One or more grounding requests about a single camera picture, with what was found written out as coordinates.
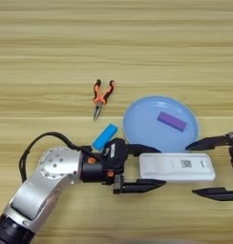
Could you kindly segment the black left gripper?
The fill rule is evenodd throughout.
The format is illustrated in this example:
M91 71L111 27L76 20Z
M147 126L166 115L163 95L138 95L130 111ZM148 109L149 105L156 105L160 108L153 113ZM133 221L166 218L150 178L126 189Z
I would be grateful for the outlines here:
M139 157L142 153L158 153L159 150L141 144L127 144L127 150L110 150L103 152L83 153L82 171L80 179L84 183L101 183L112 185L113 193L147 193L166 184L165 181L155 179L138 179L136 182L125 182L125 161L129 154Z

